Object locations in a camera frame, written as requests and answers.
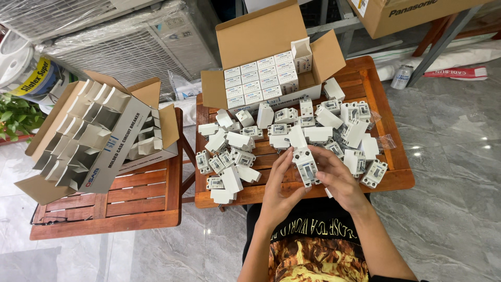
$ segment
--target wooden table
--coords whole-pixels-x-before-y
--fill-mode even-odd
[[[364,193],[402,190],[414,187],[414,176],[409,166],[405,150],[398,134],[393,114],[391,113],[388,99],[384,93],[383,85],[379,81],[379,77],[374,66],[374,61],[371,57],[361,57],[346,61],[346,67],[333,75],[339,85],[346,94],[345,102],[366,101],[369,103],[371,110],[376,111],[382,116],[381,121],[376,123],[376,126],[370,132],[373,137],[391,134],[397,148],[385,150],[378,159],[388,163],[389,170],[386,172],[383,180],[376,189],[370,189],[364,185],[360,185]],[[313,105],[318,105],[325,101],[325,96],[314,100]],[[216,122],[215,116],[218,109],[204,107],[202,94],[199,94],[196,99],[196,124],[207,124]],[[230,205],[243,205],[261,203],[265,192],[265,184],[270,176],[270,171],[273,162],[279,157],[277,151],[270,147],[268,142],[268,134],[266,129],[263,129],[265,138],[256,141],[256,148],[253,154],[257,156],[254,161],[253,169],[258,170],[263,175],[259,182],[250,184],[243,182],[244,189],[237,195],[237,199]],[[196,134],[196,151],[204,150],[207,141],[199,133]],[[294,168],[289,169],[282,183],[282,194],[286,197],[291,195],[297,188],[302,187],[303,183],[297,182]],[[199,171],[196,172],[195,181],[195,205],[198,208],[217,207],[214,201],[210,198],[210,191],[206,189],[206,179],[210,175],[203,175]],[[326,197],[323,185],[314,185],[312,190],[305,198]]]
[[[67,217],[53,225],[33,225],[30,240],[163,228],[181,223],[181,203],[193,202],[182,195],[193,184],[193,173],[182,180],[183,149],[195,164],[195,154],[183,134],[183,114],[176,108],[179,155],[116,177],[107,194],[75,193],[38,206],[33,223]]]

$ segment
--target plastic bag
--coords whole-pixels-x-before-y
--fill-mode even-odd
[[[201,79],[187,81],[184,77],[169,71],[169,80],[176,94],[176,100],[196,98],[198,94],[202,93]]]
[[[377,147],[379,148],[379,151],[391,150],[391,149],[395,149],[397,147],[397,145],[393,141],[393,138],[391,137],[391,134],[376,137],[376,141],[377,141]]]
[[[369,123],[369,126],[367,127],[368,131],[371,131],[374,128],[374,126],[376,125],[376,123],[382,119],[382,116],[380,116],[378,113],[376,113],[373,110],[370,110],[370,111],[371,111],[371,122]]]

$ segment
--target small white product box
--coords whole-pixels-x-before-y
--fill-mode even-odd
[[[283,52],[283,53],[276,54],[273,56],[273,59],[275,60],[276,65],[287,62],[287,61],[292,61],[292,58],[293,57],[292,57],[291,51]]]
[[[245,94],[243,97],[245,98],[245,104],[250,105],[263,101],[263,92],[259,90],[253,93]]]
[[[296,66],[294,65],[293,61],[288,61],[288,62],[283,62],[283,63],[277,64],[275,66],[275,68],[277,69],[277,73],[284,73],[284,72],[288,72],[291,70],[295,70]]]
[[[243,95],[227,99],[227,101],[228,101],[228,108],[230,109],[245,106],[245,99],[243,98]]]
[[[275,66],[261,69],[258,72],[259,72],[259,79],[265,79],[277,75],[277,69],[275,68]]]
[[[298,90],[298,75],[295,70],[281,73],[278,75],[278,78],[283,95],[291,94]]]
[[[261,90],[261,85],[259,83],[259,80],[242,85],[242,90],[244,95]]]
[[[243,95],[243,91],[242,91],[241,85],[226,89],[226,99],[230,99],[230,98],[242,96],[242,95]]]
[[[240,74],[242,74],[242,75],[244,75],[246,73],[253,72],[253,71],[257,71],[257,70],[258,70],[258,63],[257,62],[252,62],[252,63],[248,63],[248,64],[240,66]]]
[[[239,75],[240,75],[240,67],[235,67],[224,71],[224,79],[229,79]]]
[[[279,78],[277,76],[272,76],[265,79],[261,79],[260,84],[261,84],[261,89],[277,86],[279,84]]]
[[[297,73],[304,73],[312,69],[312,49],[310,48],[310,38],[291,42],[293,61]]]
[[[269,58],[264,58],[260,59],[257,61],[258,63],[258,70],[266,69],[271,66],[275,66],[275,60],[273,59],[273,56]]]
[[[280,86],[273,86],[267,89],[263,88],[263,99],[269,100],[276,97],[280,97],[282,95],[282,91],[280,90]]]
[[[246,84],[249,82],[259,80],[259,73],[258,73],[258,71],[253,71],[250,73],[243,74],[240,77],[242,78],[242,84]]]
[[[240,76],[235,76],[224,80],[224,87],[227,89],[239,85],[242,85],[242,78]]]

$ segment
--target marble tile floor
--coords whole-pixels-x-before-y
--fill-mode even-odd
[[[403,91],[383,83],[416,186],[372,202],[420,279],[501,280],[501,59],[485,65],[486,81],[422,78]],[[194,146],[195,126],[184,132]],[[240,206],[221,213],[190,203],[174,228],[29,241],[36,203],[12,185],[34,173],[25,148],[0,147],[1,282],[236,280]],[[193,169],[185,165],[184,177]]]

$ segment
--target box flap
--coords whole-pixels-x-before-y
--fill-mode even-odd
[[[163,149],[167,149],[174,142],[179,140],[179,130],[177,128],[176,111],[174,104],[158,110],[160,117],[160,128],[162,129]]]
[[[289,51],[291,41],[308,36],[296,0],[219,24],[216,33],[223,69]]]
[[[122,84],[120,84],[120,82],[118,82],[118,80],[116,80],[115,78],[113,78],[111,76],[108,76],[105,74],[100,74],[98,72],[89,71],[89,70],[84,70],[84,72],[94,81],[97,81],[101,84],[106,83],[106,85],[108,85],[110,87],[115,87],[124,93],[131,94],[129,91],[127,91],[127,89]]]
[[[43,137],[51,127],[51,124],[54,122],[56,117],[58,116],[59,112],[63,108],[64,104],[70,97],[71,93],[75,89],[79,82],[75,81],[70,84],[68,84],[61,94],[61,97],[59,97],[58,102],[54,105],[54,108],[51,110],[49,115],[45,118],[44,122],[42,123],[42,126],[38,129],[37,134],[35,134],[35,137],[33,137],[31,143],[28,145],[28,148],[25,150],[25,155],[26,156],[32,156],[35,150],[37,149],[38,145],[40,145],[40,142],[42,142]]]
[[[324,34],[310,44],[313,52],[312,72],[317,83],[324,82],[346,66],[346,61],[339,47],[334,30]]]
[[[56,182],[45,180],[45,177],[41,175],[35,175],[18,181],[14,185],[41,205],[47,205],[68,195],[75,194],[76,191],[72,188],[56,186]]]
[[[202,71],[203,105],[206,107],[228,109],[224,73],[222,71]]]
[[[127,87],[127,90],[141,102],[158,109],[158,101],[160,100],[160,84],[160,78],[152,77],[143,82],[139,82],[136,85]]]

